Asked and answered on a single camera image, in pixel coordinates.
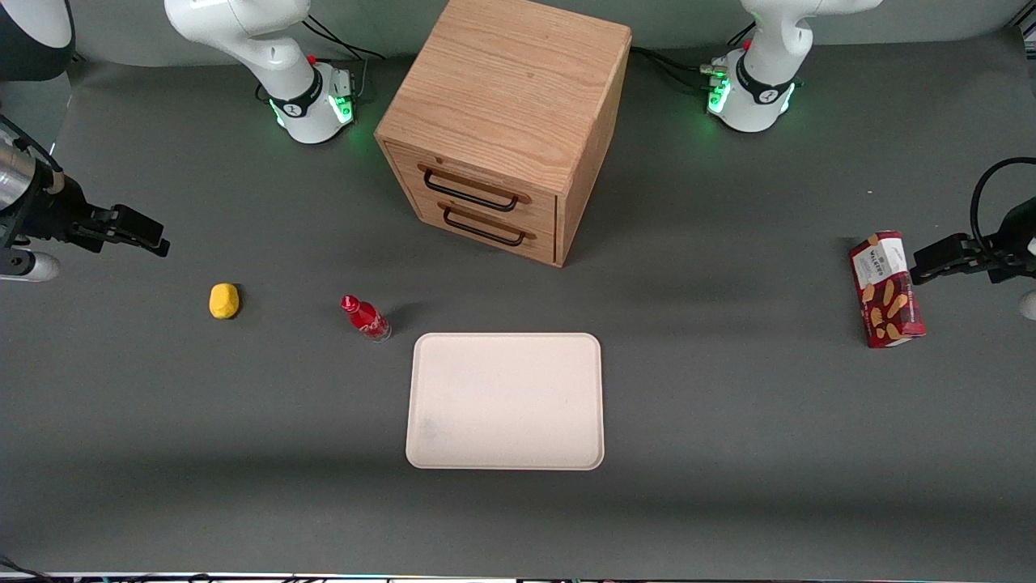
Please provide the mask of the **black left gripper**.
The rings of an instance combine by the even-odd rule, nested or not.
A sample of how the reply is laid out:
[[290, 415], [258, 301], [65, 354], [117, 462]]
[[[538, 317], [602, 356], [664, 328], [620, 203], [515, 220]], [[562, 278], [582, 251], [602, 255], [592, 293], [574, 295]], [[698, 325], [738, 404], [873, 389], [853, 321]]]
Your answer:
[[987, 262], [989, 282], [998, 284], [1014, 278], [1035, 278], [1035, 198], [1008, 211], [992, 235], [974, 229], [978, 244], [965, 233], [944, 237], [937, 247], [914, 254], [911, 284], [923, 285], [940, 276], [970, 275], [983, 270]]

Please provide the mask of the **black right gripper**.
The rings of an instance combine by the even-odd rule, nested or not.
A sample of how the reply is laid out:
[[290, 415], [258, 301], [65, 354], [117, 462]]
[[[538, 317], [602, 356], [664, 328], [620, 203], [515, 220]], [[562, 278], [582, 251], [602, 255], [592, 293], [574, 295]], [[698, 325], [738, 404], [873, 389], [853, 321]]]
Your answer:
[[166, 257], [171, 247], [163, 237], [163, 225], [148, 215], [115, 204], [108, 210], [108, 228], [94, 214], [105, 212], [85, 199], [82, 188], [70, 177], [55, 194], [47, 191], [53, 184], [51, 173], [38, 173], [31, 181], [36, 188], [28, 211], [30, 239], [56, 240], [75, 246], [100, 246], [112, 242], [108, 228], [121, 236], [123, 244], [140, 247], [159, 257]]

